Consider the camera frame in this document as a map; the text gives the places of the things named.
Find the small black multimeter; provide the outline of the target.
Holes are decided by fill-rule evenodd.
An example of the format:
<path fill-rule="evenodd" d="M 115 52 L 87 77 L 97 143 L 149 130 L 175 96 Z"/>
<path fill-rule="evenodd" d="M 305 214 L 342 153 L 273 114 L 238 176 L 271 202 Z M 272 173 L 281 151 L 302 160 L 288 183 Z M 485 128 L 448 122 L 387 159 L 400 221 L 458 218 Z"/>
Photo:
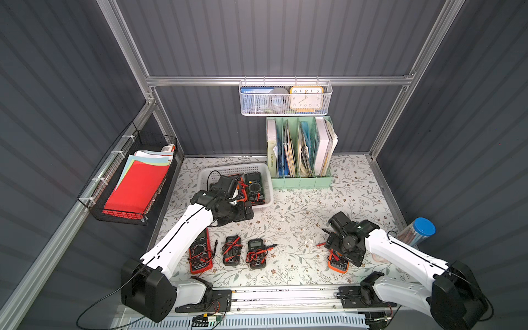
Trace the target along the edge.
<path fill-rule="evenodd" d="M 242 240 L 239 235 L 226 238 L 221 249 L 223 264 L 225 266 L 237 266 L 240 264 Z"/>
<path fill-rule="evenodd" d="M 266 266 L 266 257 L 270 250 L 277 245 L 265 245 L 263 239 L 252 239 L 248 242 L 248 252 L 246 254 L 246 263 L 252 270 L 259 270 Z"/>

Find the white plastic basket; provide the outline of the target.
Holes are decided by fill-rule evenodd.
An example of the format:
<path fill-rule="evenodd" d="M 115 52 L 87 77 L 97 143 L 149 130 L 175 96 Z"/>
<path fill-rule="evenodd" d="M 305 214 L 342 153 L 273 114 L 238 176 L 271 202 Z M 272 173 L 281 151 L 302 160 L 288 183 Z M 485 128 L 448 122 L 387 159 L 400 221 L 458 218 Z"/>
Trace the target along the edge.
<path fill-rule="evenodd" d="M 220 175 L 240 175 L 248 173 L 259 173 L 261 175 L 261 194 L 263 202 L 253 206 L 253 210 L 262 210 L 271 206 L 274 202 L 272 178 L 268 165 L 262 162 L 247 164 L 231 164 L 203 169 L 198 177 L 198 190 L 208 190 L 208 186 L 218 181 Z"/>

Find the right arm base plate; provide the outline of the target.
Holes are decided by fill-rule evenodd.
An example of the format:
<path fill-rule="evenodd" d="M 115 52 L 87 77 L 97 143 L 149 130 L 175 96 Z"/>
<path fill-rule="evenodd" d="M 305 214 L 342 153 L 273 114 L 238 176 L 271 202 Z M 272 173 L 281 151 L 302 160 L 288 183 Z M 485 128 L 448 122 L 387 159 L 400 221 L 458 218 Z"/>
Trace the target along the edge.
<path fill-rule="evenodd" d="M 373 272 L 362 280 L 359 285 L 339 287 L 336 298 L 340 300 L 344 309 L 396 307 L 396 303 L 383 301 L 374 291 L 373 285 L 375 281 L 383 276 L 384 273 L 382 272 Z"/>

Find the red multimeter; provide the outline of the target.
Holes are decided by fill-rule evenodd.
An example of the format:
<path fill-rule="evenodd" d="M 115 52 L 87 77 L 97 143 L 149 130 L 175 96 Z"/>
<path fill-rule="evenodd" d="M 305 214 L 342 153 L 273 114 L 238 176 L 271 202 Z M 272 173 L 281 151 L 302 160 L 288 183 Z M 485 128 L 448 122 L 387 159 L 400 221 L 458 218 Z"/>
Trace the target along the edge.
<path fill-rule="evenodd" d="M 209 230 L 204 229 L 188 249 L 188 262 L 192 275 L 201 275 L 213 268 L 218 241 L 211 245 Z"/>

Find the green multimeter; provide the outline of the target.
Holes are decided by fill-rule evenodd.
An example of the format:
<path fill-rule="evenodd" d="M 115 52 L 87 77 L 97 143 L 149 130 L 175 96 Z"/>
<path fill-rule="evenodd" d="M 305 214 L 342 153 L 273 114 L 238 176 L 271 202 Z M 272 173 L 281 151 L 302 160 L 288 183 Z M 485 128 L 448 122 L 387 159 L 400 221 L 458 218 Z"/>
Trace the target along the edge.
<path fill-rule="evenodd" d="M 261 173 L 246 173 L 244 175 L 244 182 L 246 184 L 247 199 L 254 205 L 264 204 L 265 193 Z"/>

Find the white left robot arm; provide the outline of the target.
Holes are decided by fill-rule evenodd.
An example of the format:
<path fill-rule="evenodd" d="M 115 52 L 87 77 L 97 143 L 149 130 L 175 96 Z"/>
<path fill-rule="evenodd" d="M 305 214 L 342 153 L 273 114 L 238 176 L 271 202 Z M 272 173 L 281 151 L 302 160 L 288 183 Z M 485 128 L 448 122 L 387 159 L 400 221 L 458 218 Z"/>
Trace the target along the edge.
<path fill-rule="evenodd" d="M 196 276 L 173 285 L 180 260 L 202 232 L 218 225 L 249 220 L 250 202 L 237 202 L 238 179 L 221 176 L 208 190 L 194 194 L 191 203 L 169 233 L 139 259 L 128 260 L 121 269 L 122 304 L 153 322 L 164 320 L 177 307 L 212 303 L 213 286 Z"/>

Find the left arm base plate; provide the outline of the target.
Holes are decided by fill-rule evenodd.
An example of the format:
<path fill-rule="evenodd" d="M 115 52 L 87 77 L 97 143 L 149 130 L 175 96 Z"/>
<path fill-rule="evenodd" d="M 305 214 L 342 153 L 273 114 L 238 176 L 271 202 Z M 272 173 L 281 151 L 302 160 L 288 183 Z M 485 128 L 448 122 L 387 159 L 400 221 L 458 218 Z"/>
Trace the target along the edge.
<path fill-rule="evenodd" d="M 213 284 L 192 276 L 176 286 L 176 313 L 229 312 L 232 304 L 232 291 L 215 289 Z"/>

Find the orange multimeter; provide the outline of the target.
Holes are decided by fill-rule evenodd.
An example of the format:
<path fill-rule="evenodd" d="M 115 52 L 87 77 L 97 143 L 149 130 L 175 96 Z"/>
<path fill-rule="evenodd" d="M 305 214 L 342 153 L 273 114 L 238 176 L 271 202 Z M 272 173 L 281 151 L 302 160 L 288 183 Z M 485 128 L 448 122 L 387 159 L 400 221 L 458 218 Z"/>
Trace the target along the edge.
<path fill-rule="evenodd" d="M 349 261 L 334 250 L 329 251 L 328 266 L 335 272 L 346 274 L 349 269 Z"/>

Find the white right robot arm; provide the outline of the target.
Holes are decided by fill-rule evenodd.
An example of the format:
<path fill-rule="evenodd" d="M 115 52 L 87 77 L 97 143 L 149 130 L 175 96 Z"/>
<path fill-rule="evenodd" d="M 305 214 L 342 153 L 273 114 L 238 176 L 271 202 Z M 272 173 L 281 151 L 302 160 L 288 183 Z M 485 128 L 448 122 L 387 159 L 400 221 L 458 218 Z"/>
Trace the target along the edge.
<path fill-rule="evenodd" d="M 328 223 L 331 230 L 324 247 L 330 263 L 361 266 L 369 252 L 417 280 L 412 284 L 372 272 L 359 285 L 339 288 L 337 297 L 344 308 L 397 304 L 430 316 L 442 329 L 472 329 L 494 317 L 492 303 L 466 264 L 416 250 L 369 220 L 352 221 L 339 212 Z"/>

